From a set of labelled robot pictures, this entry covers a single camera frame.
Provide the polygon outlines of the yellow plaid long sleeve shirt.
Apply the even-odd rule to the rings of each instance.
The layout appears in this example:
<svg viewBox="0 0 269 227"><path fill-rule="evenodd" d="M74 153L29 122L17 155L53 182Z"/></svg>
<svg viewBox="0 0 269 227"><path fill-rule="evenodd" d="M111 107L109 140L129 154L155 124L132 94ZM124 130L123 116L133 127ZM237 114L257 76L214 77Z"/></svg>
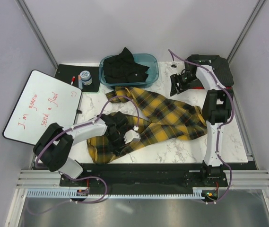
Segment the yellow plaid long sleeve shirt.
<svg viewBox="0 0 269 227"><path fill-rule="evenodd" d="M168 99L156 92L137 87L116 87L106 93L111 103L126 103L132 99L146 119L125 114L129 129L138 125L140 141L126 145L119 156L106 153L101 137L87 140L87 149L95 164L107 164L141 148L177 138L195 140L207 134L207 124L198 106Z"/></svg>

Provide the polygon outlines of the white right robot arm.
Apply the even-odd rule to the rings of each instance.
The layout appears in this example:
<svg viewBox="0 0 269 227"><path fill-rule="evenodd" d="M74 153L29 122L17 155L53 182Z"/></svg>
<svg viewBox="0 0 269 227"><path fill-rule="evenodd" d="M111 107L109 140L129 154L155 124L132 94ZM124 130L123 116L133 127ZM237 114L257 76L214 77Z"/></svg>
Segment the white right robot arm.
<svg viewBox="0 0 269 227"><path fill-rule="evenodd" d="M171 75L170 81L171 96L197 87L207 92L202 108L208 130L207 148L199 179L204 186L211 186L223 175L219 149L224 127L234 117L234 80L229 64L219 55L192 54L184 60L184 69Z"/></svg>

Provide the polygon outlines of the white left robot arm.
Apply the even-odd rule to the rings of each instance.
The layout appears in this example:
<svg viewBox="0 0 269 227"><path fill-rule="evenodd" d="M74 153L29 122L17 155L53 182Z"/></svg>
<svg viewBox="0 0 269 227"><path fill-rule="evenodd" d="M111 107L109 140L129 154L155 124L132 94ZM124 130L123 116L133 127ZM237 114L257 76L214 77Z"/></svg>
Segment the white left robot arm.
<svg viewBox="0 0 269 227"><path fill-rule="evenodd" d="M81 165L69 157L72 146L101 137L104 143L101 147L105 152L118 155L126 146L124 135L128 129L128 119L121 112L102 114L88 122L73 125L70 129L52 123L35 144L33 152L49 171L68 175L76 186L82 186L87 175Z"/></svg>

